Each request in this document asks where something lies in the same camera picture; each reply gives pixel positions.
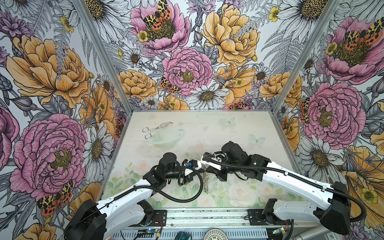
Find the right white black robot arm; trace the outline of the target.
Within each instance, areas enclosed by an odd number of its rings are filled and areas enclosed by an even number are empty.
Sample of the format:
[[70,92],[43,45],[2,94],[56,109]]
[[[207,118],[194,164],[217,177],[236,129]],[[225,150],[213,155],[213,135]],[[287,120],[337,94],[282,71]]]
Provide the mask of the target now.
[[269,199],[256,216],[267,224],[302,220],[321,224],[340,235],[349,234],[351,201],[340,182],[331,185],[298,175],[266,157],[247,154],[233,142],[226,143],[219,152],[204,153],[198,164],[223,182],[228,174],[241,173],[248,179],[272,184],[304,198],[304,202]]

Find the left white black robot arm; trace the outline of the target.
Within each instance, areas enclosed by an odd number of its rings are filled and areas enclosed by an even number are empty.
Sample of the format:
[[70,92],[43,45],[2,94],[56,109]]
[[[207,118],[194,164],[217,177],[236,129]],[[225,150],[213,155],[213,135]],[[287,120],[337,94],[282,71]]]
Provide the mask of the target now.
[[[177,161],[173,153],[166,153],[158,165],[151,168],[142,180],[132,187],[105,200],[83,202],[64,230],[66,240],[105,240],[125,227],[147,225],[154,214],[147,202],[155,194],[175,203],[189,203],[203,192],[202,163],[199,160]],[[180,187],[198,177],[200,188],[188,199],[177,199],[162,189],[173,179]]]

